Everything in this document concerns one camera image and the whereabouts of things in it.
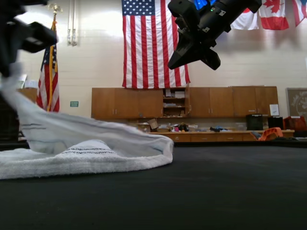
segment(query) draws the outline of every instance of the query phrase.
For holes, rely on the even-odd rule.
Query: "flagpole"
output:
[[[58,4],[50,4],[48,5],[48,8],[53,10],[53,23],[52,23],[52,27],[51,30],[57,34],[57,30],[56,30],[56,24],[57,24],[57,14],[58,12],[63,12],[63,9],[58,5]],[[54,46],[50,47],[50,54],[49,54],[49,101],[48,101],[48,107],[47,107],[47,111],[49,112],[51,109],[51,104],[52,104],[52,97],[53,97],[53,71],[52,71],[52,66],[53,66],[53,48]]]

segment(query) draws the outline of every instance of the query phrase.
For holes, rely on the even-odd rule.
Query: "black robotic arm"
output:
[[[217,0],[199,11],[188,0],[172,0],[168,8],[176,17],[179,26],[179,42],[168,67],[174,69],[182,65],[201,60],[213,70],[220,67],[221,61],[211,47],[225,31],[231,30],[230,24],[249,8],[256,13],[261,0]]]
[[[0,73],[10,75],[10,64],[17,58],[19,49],[35,53],[57,42],[56,35],[39,23],[26,25],[15,16],[25,13],[26,5],[46,5],[48,0],[0,0]],[[201,60],[212,69],[221,62],[211,47],[223,31],[231,30],[230,24],[246,9],[253,13],[261,0],[217,0],[200,9],[188,0],[172,0],[168,7],[179,26],[179,42],[168,66],[171,69]]]

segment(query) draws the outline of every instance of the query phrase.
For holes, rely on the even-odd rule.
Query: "green exit sign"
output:
[[[79,107],[79,102],[71,102],[71,107]]]

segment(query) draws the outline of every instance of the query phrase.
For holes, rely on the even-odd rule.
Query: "canadian flag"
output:
[[[305,18],[307,18],[307,0],[292,0],[292,3],[295,17],[295,25],[298,26]]]
[[[259,29],[257,23],[257,14],[247,8],[243,13],[231,24],[231,28],[237,30],[256,30]]]
[[[262,0],[259,14],[264,29],[285,30],[289,28],[285,16],[285,0]]]

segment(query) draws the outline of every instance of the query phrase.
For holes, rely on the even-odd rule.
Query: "wooden countertop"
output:
[[[294,133],[294,130],[282,130],[283,133]],[[153,135],[184,135],[184,134],[249,134],[252,131],[221,131],[219,133],[213,132],[213,131],[208,131],[208,132],[150,132],[150,134]],[[255,131],[257,133],[263,133],[264,130],[257,130]]]

